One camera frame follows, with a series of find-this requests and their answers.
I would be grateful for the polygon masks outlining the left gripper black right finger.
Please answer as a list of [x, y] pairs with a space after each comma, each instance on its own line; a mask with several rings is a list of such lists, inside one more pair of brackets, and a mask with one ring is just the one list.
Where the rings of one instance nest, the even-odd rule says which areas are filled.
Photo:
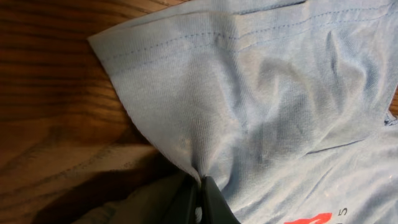
[[202, 224], [240, 224], [212, 177], [202, 179], [200, 195]]

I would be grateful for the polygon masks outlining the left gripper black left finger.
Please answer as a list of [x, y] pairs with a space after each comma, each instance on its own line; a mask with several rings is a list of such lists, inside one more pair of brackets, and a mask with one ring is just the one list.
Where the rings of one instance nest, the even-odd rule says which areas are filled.
[[197, 195], [196, 181], [186, 175], [160, 223], [196, 224]]

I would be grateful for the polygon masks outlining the light blue printed t-shirt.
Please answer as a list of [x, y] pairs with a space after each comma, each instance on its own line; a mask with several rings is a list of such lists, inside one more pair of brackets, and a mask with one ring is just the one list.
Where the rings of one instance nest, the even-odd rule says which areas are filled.
[[189, 1], [88, 41], [142, 135], [239, 222], [397, 222], [396, 1]]

